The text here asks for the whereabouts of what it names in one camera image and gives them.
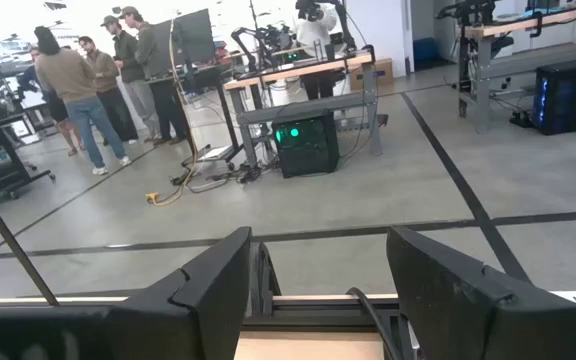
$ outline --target yellow extension cord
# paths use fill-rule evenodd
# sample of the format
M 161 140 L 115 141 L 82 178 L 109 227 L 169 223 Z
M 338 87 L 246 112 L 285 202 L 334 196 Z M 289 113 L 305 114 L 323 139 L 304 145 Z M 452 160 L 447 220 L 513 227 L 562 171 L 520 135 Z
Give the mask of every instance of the yellow extension cord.
M 182 111 L 184 113 L 186 113 L 186 107 L 184 106 L 184 98 L 183 98 L 183 94 L 181 93 L 181 82 L 179 81 L 179 75 L 177 74 L 177 68 L 175 67 L 175 54 L 174 54 L 174 51 L 173 51 L 174 49 L 172 46 L 172 33 L 173 33 L 174 28 L 175 28 L 175 18 L 173 18 L 170 21 L 170 37 L 168 38 L 168 53 L 170 54 L 170 65 L 172 67 L 172 77 L 175 81 L 175 89 L 177 90 L 177 97 L 179 98 L 179 104 L 181 105 Z M 193 139 L 193 141 L 192 141 L 192 146 L 193 146 L 192 168 L 190 169 L 190 173 L 188 173 L 188 176 L 186 176 L 184 183 L 181 184 L 181 186 L 179 186 L 179 189 L 177 189 L 177 192 L 173 195 L 173 197 L 170 200 L 163 201 L 163 202 L 159 203 L 159 202 L 157 202 L 157 198 L 159 198 L 159 193 L 146 194 L 146 199 L 148 199 L 151 204 L 153 204 L 157 207 L 168 206 L 168 205 L 175 203 L 177 200 L 181 199 L 181 196 L 184 193 L 184 188 L 186 187 L 186 185 L 188 184 L 190 179 L 192 179 L 193 175 L 195 175 L 195 172 L 197 169 L 197 145 L 195 144 L 194 138 L 192 136 L 192 127 L 190 126 L 190 121 L 188 121 L 188 128 L 190 129 L 190 134 L 188 134 L 188 136 L 190 136 Z

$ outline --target blue jeans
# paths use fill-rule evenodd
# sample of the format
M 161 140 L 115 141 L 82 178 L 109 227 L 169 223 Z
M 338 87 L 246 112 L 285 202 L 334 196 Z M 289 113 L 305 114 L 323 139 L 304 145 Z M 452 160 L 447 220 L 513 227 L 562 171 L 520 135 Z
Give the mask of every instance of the blue jeans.
M 126 156 L 124 146 L 112 128 L 106 110 L 104 110 L 97 96 L 68 103 L 66 104 L 66 110 L 68 110 L 70 120 L 74 121 L 79 128 L 79 133 L 81 133 L 81 138 L 88 150 L 90 161 L 92 161 L 96 168 L 105 167 L 106 164 L 104 164 L 104 158 L 101 156 L 95 138 L 92 135 L 91 120 L 97 129 L 101 131 L 101 134 L 108 140 L 117 159 L 122 159 Z

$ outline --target black plastic bracket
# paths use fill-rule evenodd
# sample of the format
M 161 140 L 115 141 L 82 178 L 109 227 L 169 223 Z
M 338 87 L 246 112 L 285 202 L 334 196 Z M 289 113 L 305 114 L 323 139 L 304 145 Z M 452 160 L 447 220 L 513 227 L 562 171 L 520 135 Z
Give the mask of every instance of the black plastic bracket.
M 537 32 L 530 34 L 531 39 L 541 36 L 541 30 L 543 29 L 544 25 L 544 14 L 541 11 L 535 11 L 532 17 L 537 19 Z
M 370 56 L 372 57 L 371 64 L 374 64 L 376 61 L 376 59 L 375 59 L 375 47 L 372 45 L 366 45 L 366 46 L 362 47 L 361 49 L 370 51 Z
M 263 243 L 250 244 L 250 312 L 272 315 L 273 296 L 281 295 L 270 252 Z

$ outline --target white sneaker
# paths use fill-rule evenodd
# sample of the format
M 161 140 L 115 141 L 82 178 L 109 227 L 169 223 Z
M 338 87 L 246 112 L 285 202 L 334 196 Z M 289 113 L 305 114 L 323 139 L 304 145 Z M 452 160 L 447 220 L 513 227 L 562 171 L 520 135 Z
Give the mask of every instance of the white sneaker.
M 119 163 L 121 164 L 121 166 L 128 166 L 132 163 L 132 161 L 130 161 L 130 158 L 128 158 L 128 156 L 124 156 L 123 159 L 119 159 Z
M 92 173 L 94 175 L 99 175 L 99 176 L 104 176 L 108 174 L 108 169 L 106 169 L 105 167 L 103 168 L 94 168 L 92 169 Z

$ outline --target baseball cap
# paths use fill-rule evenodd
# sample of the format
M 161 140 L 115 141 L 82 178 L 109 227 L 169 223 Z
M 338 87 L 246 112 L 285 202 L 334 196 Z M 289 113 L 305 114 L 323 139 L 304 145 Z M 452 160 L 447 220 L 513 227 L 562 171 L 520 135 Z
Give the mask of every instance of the baseball cap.
M 104 23 L 101 24 L 101 26 L 108 26 L 108 24 L 112 24 L 112 23 L 116 23 L 119 22 L 119 19 L 117 19 L 116 17 L 112 16 L 112 15 L 108 15 L 104 18 Z
M 134 6 L 126 6 L 125 8 L 121 9 L 121 16 L 119 16 L 119 18 L 123 19 L 128 14 L 139 14 L 139 11 L 137 11 L 137 8 Z

